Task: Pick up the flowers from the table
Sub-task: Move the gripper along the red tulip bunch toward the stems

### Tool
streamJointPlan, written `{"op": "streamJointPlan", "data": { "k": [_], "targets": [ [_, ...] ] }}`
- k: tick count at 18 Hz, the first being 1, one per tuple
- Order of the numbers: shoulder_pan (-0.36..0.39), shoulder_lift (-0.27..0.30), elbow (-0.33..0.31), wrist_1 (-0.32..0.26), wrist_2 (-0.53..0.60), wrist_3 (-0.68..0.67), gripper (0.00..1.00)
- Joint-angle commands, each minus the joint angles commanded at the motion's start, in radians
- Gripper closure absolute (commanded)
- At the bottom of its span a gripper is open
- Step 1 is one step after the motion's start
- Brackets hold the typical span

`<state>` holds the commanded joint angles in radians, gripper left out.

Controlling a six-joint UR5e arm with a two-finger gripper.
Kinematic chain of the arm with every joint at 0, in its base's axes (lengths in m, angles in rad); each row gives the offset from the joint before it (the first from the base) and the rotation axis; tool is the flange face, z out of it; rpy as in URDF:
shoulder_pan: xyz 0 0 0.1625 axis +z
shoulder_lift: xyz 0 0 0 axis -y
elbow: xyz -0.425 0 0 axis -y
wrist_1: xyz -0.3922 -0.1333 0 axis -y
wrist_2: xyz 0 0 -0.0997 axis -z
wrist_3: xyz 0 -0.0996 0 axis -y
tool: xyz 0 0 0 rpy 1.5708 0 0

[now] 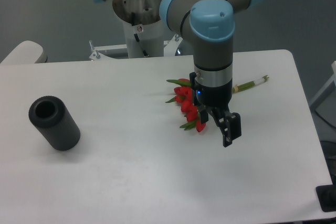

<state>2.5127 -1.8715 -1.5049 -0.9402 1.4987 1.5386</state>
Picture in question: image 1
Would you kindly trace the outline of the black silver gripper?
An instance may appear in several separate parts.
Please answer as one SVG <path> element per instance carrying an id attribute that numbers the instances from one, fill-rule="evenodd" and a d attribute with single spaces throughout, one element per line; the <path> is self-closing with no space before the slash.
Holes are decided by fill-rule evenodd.
<path id="1" fill-rule="evenodd" d="M 202 104 L 197 107 L 200 123 L 208 121 L 206 106 L 211 107 L 211 116 L 223 135 L 223 146 L 230 146 L 233 140 L 242 135 L 240 114 L 228 111 L 232 98 L 233 65 L 219 69 L 195 65 L 190 73 L 190 81 L 197 102 Z"/>

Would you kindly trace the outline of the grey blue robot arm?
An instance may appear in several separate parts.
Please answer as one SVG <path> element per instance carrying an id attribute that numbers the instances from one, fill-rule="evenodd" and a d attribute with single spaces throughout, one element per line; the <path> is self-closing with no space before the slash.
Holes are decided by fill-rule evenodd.
<path id="1" fill-rule="evenodd" d="M 113 11 L 123 23 L 129 58 L 162 56 L 163 27 L 192 46 L 192 102 L 202 123 L 214 119 L 224 146 L 242 134 L 240 115 L 228 107 L 233 88 L 234 15 L 261 1 L 112 0 Z"/>

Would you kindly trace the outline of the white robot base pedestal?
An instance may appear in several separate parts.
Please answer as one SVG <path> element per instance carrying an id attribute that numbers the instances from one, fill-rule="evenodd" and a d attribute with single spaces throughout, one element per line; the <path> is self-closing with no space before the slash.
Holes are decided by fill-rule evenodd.
<path id="1" fill-rule="evenodd" d="M 112 0 L 115 16 L 123 25 L 124 45 L 94 46 L 89 41 L 91 60 L 120 59 L 122 53 L 128 58 L 147 58 L 180 55 L 182 42 L 179 35 L 164 40 L 164 24 L 160 20 L 161 0 Z"/>

